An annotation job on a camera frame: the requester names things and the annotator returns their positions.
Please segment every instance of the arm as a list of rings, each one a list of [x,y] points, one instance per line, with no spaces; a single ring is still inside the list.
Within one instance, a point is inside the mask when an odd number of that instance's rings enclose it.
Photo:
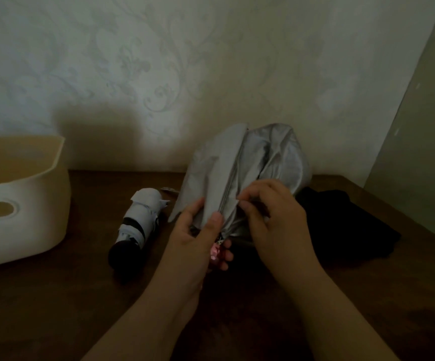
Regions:
[[[249,202],[259,197],[269,211],[265,223]],[[398,360],[353,303],[319,264],[306,212],[277,180],[259,180],[238,196],[256,249],[293,299],[316,360]]]
[[[214,213],[194,238],[189,227],[204,205],[198,200],[179,216],[152,280],[137,302],[90,349],[83,360],[169,359],[179,334],[194,315],[212,245],[223,217]],[[230,240],[224,242],[229,248]],[[226,261],[233,255],[226,250]],[[227,269],[227,263],[219,267]]]

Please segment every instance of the right hand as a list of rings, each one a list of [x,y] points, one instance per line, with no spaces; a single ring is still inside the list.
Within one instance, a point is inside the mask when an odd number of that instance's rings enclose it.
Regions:
[[[252,198],[259,198],[266,205],[269,220],[265,221],[250,202]],[[257,180],[237,199],[248,218],[259,257],[283,287],[293,287],[296,275],[304,280],[321,273],[322,267],[309,235],[306,212],[286,186],[277,179]]]

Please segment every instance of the forearm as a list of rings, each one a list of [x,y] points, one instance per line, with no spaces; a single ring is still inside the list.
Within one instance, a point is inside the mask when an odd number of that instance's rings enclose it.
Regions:
[[[317,361],[398,360],[321,267],[288,291]]]
[[[169,359],[183,328],[175,316],[176,309],[169,299],[148,288],[83,360]]]

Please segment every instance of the black cloth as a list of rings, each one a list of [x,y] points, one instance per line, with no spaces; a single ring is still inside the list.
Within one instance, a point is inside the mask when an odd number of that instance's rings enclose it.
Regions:
[[[319,260],[366,260],[393,252],[401,234],[349,200],[346,192],[304,188],[296,200],[305,209]]]

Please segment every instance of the finger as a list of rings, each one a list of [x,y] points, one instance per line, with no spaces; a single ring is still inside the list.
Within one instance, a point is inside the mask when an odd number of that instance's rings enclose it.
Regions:
[[[227,239],[222,243],[222,245],[223,245],[225,248],[231,248],[231,246],[232,246],[232,241],[231,241],[231,239],[230,239],[230,238],[227,238]]]
[[[279,207],[282,198],[280,195],[270,188],[268,185],[259,183],[250,185],[238,195],[238,200],[250,201],[251,198],[258,197],[266,205],[268,211],[272,213],[277,207]]]
[[[222,271],[227,271],[227,269],[229,268],[229,265],[228,265],[226,262],[221,262],[221,263],[219,264],[219,268],[220,268]]]
[[[264,223],[264,219],[257,208],[252,205],[249,201],[241,200],[239,201],[239,207],[244,210],[249,222],[249,230],[253,240],[259,240],[261,236],[267,233],[268,228]]]
[[[206,251],[208,253],[209,249],[214,244],[216,238],[221,233],[222,225],[224,224],[224,218],[221,213],[214,212],[209,220],[207,221],[204,228],[202,228],[201,232],[197,236],[197,240],[202,242]]]
[[[263,178],[262,180],[256,180],[251,183],[251,185],[257,185],[257,184],[268,185],[270,188],[272,188],[277,193],[283,196],[293,195],[291,194],[291,191],[289,191],[289,188],[284,186],[284,184],[281,181],[279,181],[277,178]]]
[[[189,227],[192,225],[192,220],[199,212],[199,210],[202,209],[203,206],[204,206],[203,197],[200,198],[199,200],[196,200],[192,204],[189,204],[179,215],[179,218],[174,228],[189,233]]]
[[[226,261],[232,261],[234,259],[234,254],[230,250],[226,250],[226,253],[224,254],[224,259]]]

